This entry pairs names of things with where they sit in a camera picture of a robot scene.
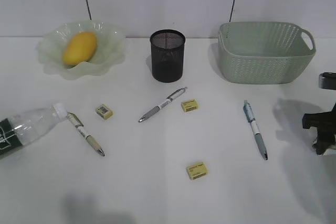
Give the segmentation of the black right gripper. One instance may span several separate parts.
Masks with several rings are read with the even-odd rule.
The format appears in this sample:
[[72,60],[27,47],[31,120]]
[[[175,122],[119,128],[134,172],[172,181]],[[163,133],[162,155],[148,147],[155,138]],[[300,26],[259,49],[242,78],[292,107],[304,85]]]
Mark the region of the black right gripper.
[[[324,72],[319,74],[319,88],[336,90],[336,73]],[[304,114],[302,128],[317,129],[317,137],[312,145],[317,155],[324,155],[327,150],[335,148],[335,105],[329,112]]]

